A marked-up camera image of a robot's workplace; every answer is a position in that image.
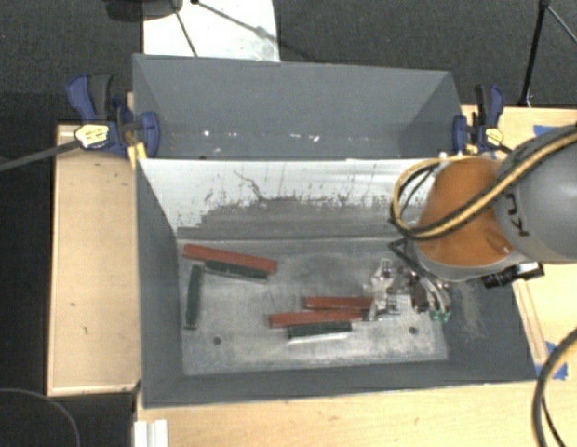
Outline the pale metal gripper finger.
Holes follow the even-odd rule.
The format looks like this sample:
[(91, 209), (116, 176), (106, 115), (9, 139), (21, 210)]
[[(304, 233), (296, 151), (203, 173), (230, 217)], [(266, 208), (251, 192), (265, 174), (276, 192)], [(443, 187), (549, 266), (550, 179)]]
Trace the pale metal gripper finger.
[(380, 321), (387, 317), (399, 316), (401, 308), (396, 295), (376, 296), (363, 315), (364, 321)]
[(376, 271), (371, 275), (370, 290), (375, 295), (387, 295), (394, 292), (395, 278), (393, 275), (393, 261), (381, 259)]

